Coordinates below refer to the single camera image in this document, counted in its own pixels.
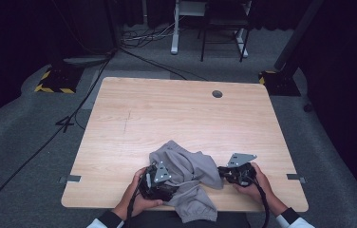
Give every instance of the wood grain surface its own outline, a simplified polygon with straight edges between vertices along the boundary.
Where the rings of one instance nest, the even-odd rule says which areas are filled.
[[[296,172],[263,85],[113,77],[102,82],[71,170],[82,178],[66,185],[63,206],[113,208],[149,153],[170,140],[217,166],[233,153],[255,154],[274,193],[308,210],[300,182],[287,178]],[[204,189],[219,211],[263,211],[227,181],[223,190]]]

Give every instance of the dark background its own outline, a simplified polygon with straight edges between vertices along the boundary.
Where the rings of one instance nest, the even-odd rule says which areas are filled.
[[[20,96],[21,84],[54,59],[105,53],[117,46],[116,25],[142,23],[141,1],[0,1],[0,107]],[[294,29],[310,1],[272,1],[263,27]],[[160,4],[148,2],[148,7]],[[160,9],[148,15],[152,25],[171,20]],[[74,33],[88,49],[82,48]],[[287,64],[302,69],[309,98],[338,153],[357,180],[357,2],[324,1]]]

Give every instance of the cable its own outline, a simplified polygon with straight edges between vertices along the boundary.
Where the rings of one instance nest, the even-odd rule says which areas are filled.
[[[126,228],[129,228],[130,223],[131,223],[131,218],[132,218],[132,211],[134,210],[134,202],[135,202],[135,198],[137,197],[137,192],[138,189],[140,188],[140,184],[143,180],[143,177],[145,175],[142,174],[140,180],[138,181],[137,187],[135,188],[134,193],[132,194],[131,200],[128,203],[128,207],[127,207],[127,219],[125,220],[125,226]]]
[[[75,123],[82,129],[82,130],[85,130],[85,128],[83,126],[81,126],[77,120],[77,116],[78,116],[78,112],[75,114],[74,116],[74,120],[75,120]]]
[[[253,180],[250,177],[247,177],[253,184],[255,184],[256,188],[258,189],[259,194],[261,195],[262,199],[262,204],[264,204],[265,208],[265,221],[264,224],[262,225],[263,228],[266,228],[268,226],[268,223],[270,222],[270,206],[268,205],[267,202],[267,196],[265,195],[264,190],[262,187],[259,185],[258,180]]]
[[[112,58],[112,55],[107,59],[107,61],[105,61],[103,63],[103,65],[101,66],[101,69],[99,70],[99,74],[98,77],[95,81],[95,83],[91,86],[91,88],[89,89],[89,92],[87,93],[87,95],[84,97],[84,99],[81,101],[81,103],[79,104],[79,106],[75,109],[75,111],[71,114],[70,117],[68,117],[68,120],[60,127],[57,129],[57,131],[32,155],[30,156],[30,158],[28,158],[1,186],[0,186],[0,193],[1,191],[7,186],[7,184],[31,161],[33,160],[56,136],[58,133],[60,133],[60,131],[67,127],[71,118],[73,116],[76,116],[78,110],[82,107],[82,105],[85,103],[85,101],[87,100],[87,98],[89,97],[90,93],[92,92],[95,84],[99,81],[100,76],[102,75],[102,72],[105,68],[105,66],[107,66],[107,64],[110,62]]]
[[[137,35],[137,32],[136,31],[128,31],[128,32],[135,32],[135,36],[131,37],[129,36],[128,38],[125,38],[125,39],[121,39],[121,45],[122,47],[124,48],[143,48],[145,47],[146,45],[148,45],[149,43],[151,43],[152,41],[158,41],[158,40],[161,40],[167,36],[171,36],[173,35],[174,33],[169,33],[169,34],[166,34],[166,35],[163,35],[163,33],[165,31],[167,31],[169,28],[171,28],[173,24],[170,24],[167,28],[163,29],[161,32],[158,32],[156,33],[155,30],[153,30],[153,32],[151,32],[150,34],[146,34],[146,32],[149,30],[147,29],[142,35],[138,36]],[[126,44],[127,41],[136,41],[138,40],[138,43],[136,45],[128,45]]]
[[[32,160],[34,159],[54,138],[55,136],[64,128],[61,126],[43,145],[40,147],[36,153],[34,153],[30,158],[28,158],[0,187],[0,192],[4,187]]]
[[[153,66],[155,66],[155,67],[159,67],[159,68],[165,69],[165,70],[167,70],[167,71],[169,71],[169,72],[171,72],[171,73],[174,73],[174,74],[178,75],[179,77],[181,77],[181,78],[184,79],[184,80],[188,80],[188,79],[187,79],[186,77],[184,77],[182,74],[179,74],[179,73],[177,73],[177,72],[175,72],[175,71],[169,69],[168,67],[173,68],[173,69],[175,69],[175,70],[179,70],[179,71],[183,71],[183,72],[190,73],[190,74],[192,74],[192,75],[194,75],[194,76],[196,76],[196,77],[198,77],[198,78],[200,78],[200,79],[203,79],[203,80],[205,80],[205,81],[208,81],[206,78],[203,78],[203,77],[201,77],[201,76],[197,76],[197,75],[194,74],[194,73],[191,73],[191,72],[188,72],[188,71],[185,71],[185,70],[182,70],[182,69],[177,69],[177,68],[174,68],[174,67],[172,67],[172,66],[160,64],[160,63],[158,63],[158,62],[156,62],[156,61],[154,61],[154,60],[145,59],[145,58],[140,57],[139,55],[136,55],[136,54],[134,54],[134,53],[131,53],[131,52],[129,52],[129,51],[127,51],[127,50],[125,50],[125,49],[123,49],[123,48],[121,48],[121,47],[120,47],[120,50],[121,50],[122,52],[124,52],[125,54],[131,55],[131,56],[133,56],[133,57],[135,57],[135,58],[137,58],[137,59],[140,59],[140,60],[142,60],[142,61],[144,61],[144,62],[146,62],[146,63],[148,63],[148,64],[150,64],[150,65],[153,65]]]

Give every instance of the desk leg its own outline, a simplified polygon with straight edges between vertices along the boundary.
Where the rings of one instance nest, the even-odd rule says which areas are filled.
[[[175,29],[173,32],[172,49],[170,51],[172,54],[179,53],[179,0],[176,0],[175,8]]]
[[[243,49],[243,31],[244,29],[242,28],[237,36],[235,37],[235,41],[237,42],[237,45],[238,45],[238,49],[240,50],[240,53],[241,53],[241,50]],[[247,58],[249,56],[249,53],[247,52],[247,49],[244,50],[244,54],[243,54],[243,57],[244,58]]]

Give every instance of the chair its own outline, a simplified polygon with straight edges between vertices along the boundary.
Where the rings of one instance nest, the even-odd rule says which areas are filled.
[[[244,51],[246,49],[247,40],[249,38],[250,30],[253,29],[251,17],[249,16],[253,10],[253,0],[250,7],[250,12],[246,12],[247,2],[244,0],[209,0],[205,5],[204,24],[202,27],[203,39],[202,39],[202,54],[201,62],[203,61],[205,44],[228,44],[228,41],[208,41],[207,33],[210,30],[236,30],[233,36],[233,40],[237,37],[241,29],[247,30],[243,49],[241,50],[240,62],[243,61]]]

